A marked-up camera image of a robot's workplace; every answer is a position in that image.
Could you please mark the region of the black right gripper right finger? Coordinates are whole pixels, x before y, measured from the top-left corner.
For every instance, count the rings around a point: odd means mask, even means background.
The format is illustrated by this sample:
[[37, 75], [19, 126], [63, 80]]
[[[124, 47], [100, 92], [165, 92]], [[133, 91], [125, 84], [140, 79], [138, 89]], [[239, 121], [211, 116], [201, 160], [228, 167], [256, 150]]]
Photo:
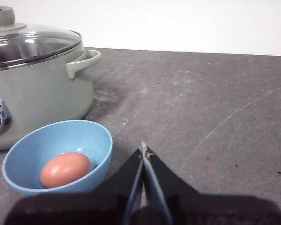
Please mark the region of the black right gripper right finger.
[[160, 213], [167, 225], [185, 225], [188, 202], [199, 192], [178, 177], [144, 142], [141, 152], [149, 208]]

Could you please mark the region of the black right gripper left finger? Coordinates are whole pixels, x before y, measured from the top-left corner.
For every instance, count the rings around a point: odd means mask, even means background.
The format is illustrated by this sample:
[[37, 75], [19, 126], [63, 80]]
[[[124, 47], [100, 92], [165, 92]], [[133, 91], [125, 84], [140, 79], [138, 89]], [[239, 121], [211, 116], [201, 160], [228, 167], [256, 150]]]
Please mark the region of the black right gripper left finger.
[[95, 225], [128, 225], [140, 206], [143, 154], [137, 149], [109, 179], [94, 191]]

